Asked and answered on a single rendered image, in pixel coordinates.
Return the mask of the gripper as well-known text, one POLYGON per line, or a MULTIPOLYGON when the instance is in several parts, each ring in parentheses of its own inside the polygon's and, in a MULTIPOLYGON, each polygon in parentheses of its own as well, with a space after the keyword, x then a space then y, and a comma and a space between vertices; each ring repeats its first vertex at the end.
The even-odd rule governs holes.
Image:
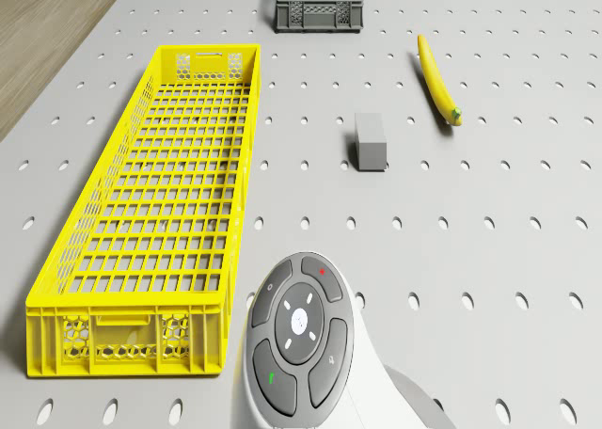
POLYGON ((386 366, 393 385, 428 429, 456 429, 442 407, 409 377, 386 366))

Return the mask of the yellow basket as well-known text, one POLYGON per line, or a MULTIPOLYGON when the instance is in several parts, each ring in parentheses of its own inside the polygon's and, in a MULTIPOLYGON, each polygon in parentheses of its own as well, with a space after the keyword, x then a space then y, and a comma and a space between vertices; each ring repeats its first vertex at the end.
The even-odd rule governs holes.
POLYGON ((155 51, 26 299, 29 375, 222 371, 260 59, 155 51))

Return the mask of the dark grey basket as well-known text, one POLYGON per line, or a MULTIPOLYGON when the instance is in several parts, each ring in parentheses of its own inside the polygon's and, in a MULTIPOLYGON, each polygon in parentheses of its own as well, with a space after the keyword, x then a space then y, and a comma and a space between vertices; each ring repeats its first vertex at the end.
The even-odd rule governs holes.
POLYGON ((352 32, 363 28, 363 0, 277 0, 277 32, 352 32))

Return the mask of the banana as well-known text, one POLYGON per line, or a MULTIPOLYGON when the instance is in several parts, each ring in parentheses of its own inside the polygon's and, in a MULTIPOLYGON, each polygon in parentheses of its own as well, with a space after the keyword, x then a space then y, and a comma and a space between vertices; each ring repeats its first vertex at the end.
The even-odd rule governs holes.
POLYGON ((450 125, 460 126, 462 111, 447 90, 432 50, 423 35, 418 35, 418 50, 422 73, 438 112, 450 125))

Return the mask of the grey cube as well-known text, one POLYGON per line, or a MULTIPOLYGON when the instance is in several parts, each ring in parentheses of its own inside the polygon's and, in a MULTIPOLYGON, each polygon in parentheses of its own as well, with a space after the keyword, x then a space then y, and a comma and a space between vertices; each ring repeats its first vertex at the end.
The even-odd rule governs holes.
POLYGON ((355 142, 358 169, 387 169, 387 138, 380 113, 355 113, 355 142))

